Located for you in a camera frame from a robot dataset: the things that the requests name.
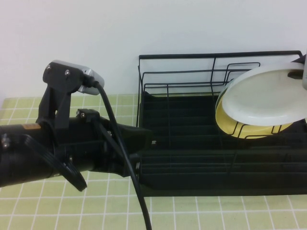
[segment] countertop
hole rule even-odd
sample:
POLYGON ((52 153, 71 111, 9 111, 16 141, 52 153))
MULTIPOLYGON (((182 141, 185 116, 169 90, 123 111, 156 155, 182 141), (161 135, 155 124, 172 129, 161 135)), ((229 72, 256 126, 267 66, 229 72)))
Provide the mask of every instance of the countertop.
MULTIPOLYGON (((137 96, 109 96, 119 123, 136 122, 137 96)), ((40 98, 5 99, 0 125, 34 123, 40 98)), ((99 96, 74 96, 78 108, 107 116, 99 96)), ((0 188, 0 230, 142 230, 132 182, 114 174, 83 172, 77 191, 63 177, 0 188)), ((154 230, 307 229, 307 195, 147 197, 154 230)))

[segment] plate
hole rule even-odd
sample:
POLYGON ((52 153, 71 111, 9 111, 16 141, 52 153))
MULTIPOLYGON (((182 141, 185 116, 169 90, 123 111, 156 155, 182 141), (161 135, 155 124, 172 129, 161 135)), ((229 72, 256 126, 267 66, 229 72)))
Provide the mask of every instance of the plate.
POLYGON ((217 101, 216 101, 216 103, 215 103, 215 110, 216 110, 216 108, 217 108, 217 105, 218 105, 219 102, 220 102, 220 99, 221 99, 222 96, 226 93, 227 88, 230 86, 232 80, 233 80, 233 79, 231 79, 230 82, 221 90, 221 92, 220 92, 220 94, 219 94, 219 96, 218 96, 218 98, 217 98, 217 101))
POLYGON ((232 119, 254 126, 277 126, 307 117, 307 91, 301 79, 288 77, 301 63, 252 69, 233 80, 224 94, 223 109, 232 119))
POLYGON ((227 134, 232 134, 233 137, 247 138, 247 139, 264 138, 268 135, 278 133, 279 128, 280 128, 280 131, 283 131, 291 125, 291 124, 286 124, 282 126, 249 126, 249 125, 244 125, 240 122, 237 124, 237 121, 229 117, 223 110, 223 107, 222 107, 223 99, 224 99, 224 96, 221 97, 217 105, 217 108, 215 111, 215 120, 216 120, 217 125, 222 131, 224 131, 227 134))

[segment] orange label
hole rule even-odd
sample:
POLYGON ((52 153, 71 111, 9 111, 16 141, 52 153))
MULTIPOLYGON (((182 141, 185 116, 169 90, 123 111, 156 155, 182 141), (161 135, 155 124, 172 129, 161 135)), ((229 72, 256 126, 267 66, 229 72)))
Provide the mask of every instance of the orange label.
POLYGON ((24 129, 40 129, 41 126, 37 123, 34 124, 23 124, 24 129))

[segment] black dish rack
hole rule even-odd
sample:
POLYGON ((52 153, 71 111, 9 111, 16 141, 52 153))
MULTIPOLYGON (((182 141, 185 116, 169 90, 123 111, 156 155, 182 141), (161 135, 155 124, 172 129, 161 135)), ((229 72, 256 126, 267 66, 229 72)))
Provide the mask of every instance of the black dish rack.
POLYGON ((140 153, 145 196, 307 194, 305 120, 284 131, 273 128, 273 135, 257 139, 225 134, 215 121, 218 93, 231 79, 263 62, 298 57, 300 51, 140 55, 137 126, 154 134, 152 148, 140 153), (142 62, 152 60, 164 67, 169 60, 205 60, 211 67, 143 70, 142 62), (185 74, 188 79, 195 73, 204 76, 198 81, 166 81, 168 75, 185 74), (158 75, 163 82, 157 82, 158 75), (146 76, 155 81, 145 82, 146 76))

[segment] yellow plate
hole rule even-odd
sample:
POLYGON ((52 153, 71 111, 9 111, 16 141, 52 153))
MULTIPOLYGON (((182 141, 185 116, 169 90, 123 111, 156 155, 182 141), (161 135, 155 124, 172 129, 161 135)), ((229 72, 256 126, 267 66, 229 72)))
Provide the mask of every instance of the yellow plate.
MULTIPOLYGON (((247 139, 264 138, 267 135, 272 135, 272 133, 273 134, 278 133, 280 126, 249 126, 249 125, 243 126, 243 124, 239 122, 236 127, 237 121, 235 121, 234 119, 232 119, 225 113, 222 107, 222 100, 223 100, 223 96, 221 97, 217 105, 217 108, 215 111, 215 119, 216 119, 217 125, 225 133, 232 134, 235 130, 234 134, 232 135, 233 137, 247 138, 247 139)), ((288 128, 291 124, 292 123, 282 125, 280 131, 283 131, 284 129, 288 128)))

